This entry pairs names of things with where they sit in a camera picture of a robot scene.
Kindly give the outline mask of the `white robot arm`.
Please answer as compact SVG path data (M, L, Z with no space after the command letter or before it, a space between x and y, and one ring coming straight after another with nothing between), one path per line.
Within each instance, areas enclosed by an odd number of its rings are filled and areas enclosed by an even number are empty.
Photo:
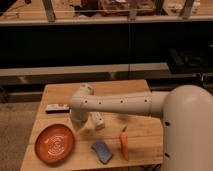
M79 126L90 112L159 117L163 127L161 171L213 171L213 94L195 85L171 91L97 96L84 84L70 98Z

